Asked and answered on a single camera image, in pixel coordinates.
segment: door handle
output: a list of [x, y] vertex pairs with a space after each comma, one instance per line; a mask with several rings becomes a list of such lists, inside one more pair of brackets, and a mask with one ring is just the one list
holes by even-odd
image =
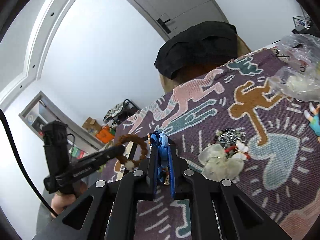
[[166, 20], [165, 22], [163, 22], [160, 18], [157, 19], [157, 23], [160, 24], [160, 26], [164, 29], [164, 31], [169, 34], [171, 33], [170, 29], [167, 27], [167, 25], [165, 25], [167, 22], [171, 21], [171, 19]]

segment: white pom-pom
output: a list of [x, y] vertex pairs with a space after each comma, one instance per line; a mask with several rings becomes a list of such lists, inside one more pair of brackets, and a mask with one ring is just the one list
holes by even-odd
[[134, 168], [134, 163], [132, 161], [127, 161], [124, 166], [126, 167], [127, 170], [131, 171]]

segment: silver screw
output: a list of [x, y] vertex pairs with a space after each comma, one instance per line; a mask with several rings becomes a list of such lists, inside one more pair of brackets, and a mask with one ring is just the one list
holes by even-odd
[[225, 187], [230, 187], [231, 186], [231, 181], [228, 180], [228, 179], [224, 179], [222, 181], [222, 185], [225, 186]]
[[98, 180], [96, 182], [96, 187], [104, 187], [106, 182], [104, 180]]
[[193, 170], [185, 170], [183, 173], [187, 176], [192, 176], [194, 172]]
[[133, 172], [133, 175], [134, 175], [134, 176], [137, 176], [137, 177], [142, 176], [142, 175], [143, 175], [143, 171], [142, 171], [142, 170], [135, 170], [135, 171]]

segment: door frame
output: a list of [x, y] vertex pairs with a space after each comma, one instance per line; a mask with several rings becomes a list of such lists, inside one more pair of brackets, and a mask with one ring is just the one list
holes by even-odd
[[[167, 33], [162, 29], [162, 27], [156, 22], [156, 20], [154, 20], [151, 15], [140, 6], [140, 4], [138, 4], [135, 0], [127, 0], [150, 24], [152, 27], [154, 27], [154, 29], [159, 33], [159, 35], [164, 39], [164, 41], [168, 41], [170, 40], [170, 37], [167, 35]], [[224, 17], [224, 20], [226, 23], [228, 22], [228, 19], [226, 18], [226, 16], [224, 15], [224, 13], [221, 11], [219, 5], [217, 4], [217, 2], [215, 0], [211, 0], [213, 2], [213, 4], [216, 6], [216, 8], [218, 9], [218, 11], [220, 12], [220, 14]]]
[[69, 117], [67, 117], [52, 101], [49, 100], [49, 98], [46, 97], [46, 95], [40, 91], [35, 98], [31, 100], [31, 102], [23, 109], [23, 111], [19, 114], [19, 117], [23, 120], [23, 122], [41, 139], [43, 138], [38, 134], [38, 132], [28, 123], [28, 121], [25, 119], [27, 114], [31, 111], [31, 109], [39, 102], [42, 101], [49, 110], [57, 116], [63, 123], [67, 124], [70, 130], [74, 131], [79, 137], [81, 137], [84, 141], [88, 142], [92, 145], [97, 151], [102, 149], [105, 144], [95, 138], [93, 135], [88, 133], [86, 130], [84, 130], [82, 127], [77, 125], [75, 122], [73, 122]]

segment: light blue heart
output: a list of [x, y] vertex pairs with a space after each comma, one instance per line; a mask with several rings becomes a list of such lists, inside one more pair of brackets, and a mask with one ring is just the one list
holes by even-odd
[[300, 139], [291, 135], [268, 133], [268, 143], [258, 146], [258, 135], [249, 142], [250, 157], [254, 160], [270, 159], [263, 171], [263, 185], [267, 190], [274, 190], [289, 178], [296, 160]]

